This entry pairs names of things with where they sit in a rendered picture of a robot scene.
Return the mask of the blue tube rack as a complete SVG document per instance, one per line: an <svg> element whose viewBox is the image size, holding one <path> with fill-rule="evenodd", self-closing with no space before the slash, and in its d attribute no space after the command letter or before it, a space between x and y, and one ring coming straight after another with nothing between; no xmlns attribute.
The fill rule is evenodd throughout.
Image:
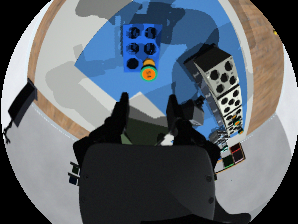
<svg viewBox="0 0 298 224"><path fill-rule="evenodd" d="M123 24L124 72L140 72L143 66L143 61L147 58L155 61L155 65L158 70L161 35L162 25L159 24ZM157 50L155 50L155 48L157 48Z"/></svg>

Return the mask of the clear conical tube with orange liquid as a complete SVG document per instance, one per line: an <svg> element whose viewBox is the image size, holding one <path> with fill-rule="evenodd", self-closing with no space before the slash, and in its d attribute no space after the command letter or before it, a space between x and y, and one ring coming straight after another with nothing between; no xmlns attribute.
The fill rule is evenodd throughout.
<svg viewBox="0 0 298 224"><path fill-rule="evenodd" d="M239 135L242 134L242 133L244 132L244 130L243 130L243 128L242 128L241 126L238 127L237 130L238 130L238 134L239 134Z"/></svg>
<svg viewBox="0 0 298 224"><path fill-rule="evenodd" d="M154 81L158 76L157 68L153 59L146 59L143 62L143 66L140 70L140 77L146 82Z"/></svg>

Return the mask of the conical tube with amber liquid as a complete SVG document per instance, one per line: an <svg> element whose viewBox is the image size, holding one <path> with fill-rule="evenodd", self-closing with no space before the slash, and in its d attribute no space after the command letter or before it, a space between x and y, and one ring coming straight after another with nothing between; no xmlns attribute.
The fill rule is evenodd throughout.
<svg viewBox="0 0 298 224"><path fill-rule="evenodd" d="M233 121L234 126L236 126L240 123L240 119L237 117L237 115L232 117L232 121Z"/></svg>

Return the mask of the blue flat mat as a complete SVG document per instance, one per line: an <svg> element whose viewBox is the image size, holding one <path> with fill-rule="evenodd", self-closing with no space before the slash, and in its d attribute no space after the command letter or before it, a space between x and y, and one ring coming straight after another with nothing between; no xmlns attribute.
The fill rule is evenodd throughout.
<svg viewBox="0 0 298 224"><path fill-rule="evenodd" d="M158 76L145 82L140 72L124 73L123 24L162 25ZM129 99L141 92L165 116L169 95L183 108L191 99L197 104L202 91L183 64L216 44L231 54L239 78L244 130L247 112L247 78L242 50L233 25L218 0L134 0L110 18L87 44L75 63L84 75L117 102L122 92ZM205 97L204 97L205 98ZM203 101L204 124L193 128L209 140L218 125ZM166 116L167 117L167 116Z"/></svg>

